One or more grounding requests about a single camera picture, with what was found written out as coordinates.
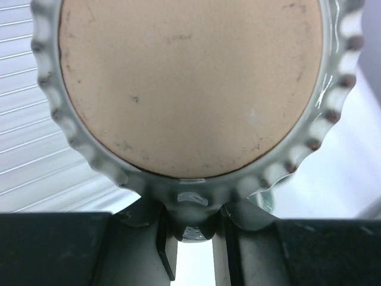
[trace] circular tan disc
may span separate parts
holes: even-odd
[[[64,0],[67,92],[125,161],[176,178],[237,170],[304,111],[322,50],[318,0]]]

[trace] round beige surface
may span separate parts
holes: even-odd
[[[61,68],[91,134],[176,178],[237,170],[272,149],[310,99],[318,0],[63,0]]]

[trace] scalloped edge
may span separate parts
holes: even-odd
[[[355,85],[355,68],[363,45],[362,0],[320,0],[323,54],[310,101],[286,137],[265,156],[225,175],[205,179],[175,179],[141,171],[107,150],[86,129],[67,95],[60,66],[58,28],[62,0],[32,0],[32,51],[38,64],[38,84],[44,91],[53,120],[70,146],[92,169],[116,185],[149,192],[164,204],[173,202],[173,190],[186,192],[197,184],[199,195],[211,205],[240,200],[265,191],[293,174],[301,162],[320,148],[337,123],[346,96]]]

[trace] gray glazed rim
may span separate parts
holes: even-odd
[[[361,14],[364,1],[320,0],[323,51],[316,85],[306,109],[292,130],[267,154],[225,175],[176,179],[132,166],[104,147],[87,130],[67,94],[60,66],[58,29],[63,0],[32,0],[32,51],[38,64],[38,84],[45,93],[53,120],[70,147],[85,157],[93,170],[116,185],[162,202],[188,201],[211,206],[241,200],[265,191],[296,171],[317,150],[339,120],[343,102],[355,84],[355,68],[363,44]]]

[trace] white ribbed panel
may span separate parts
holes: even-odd
[[[91,170],[36,83],[29,0],[0,0],[0,212],[117,212],[138,196]]]

